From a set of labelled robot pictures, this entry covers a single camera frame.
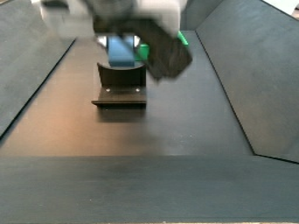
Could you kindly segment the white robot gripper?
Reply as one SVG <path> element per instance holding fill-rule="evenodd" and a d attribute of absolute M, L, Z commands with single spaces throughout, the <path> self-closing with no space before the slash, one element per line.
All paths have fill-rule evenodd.
<path fill-rule="evenodd" d="M 39 0 L 41 20 L 65 39 L 91 38 L 97 33 L 97 18 L 113 23 L 119 19 L 152 18 L 175 35 L 180 30 L 181 13 L 188 0 Z M 107 48 L 108 37 L 97 36 Z M 133 52 L 139 54 L 140 38 L 133 36 Z"/>

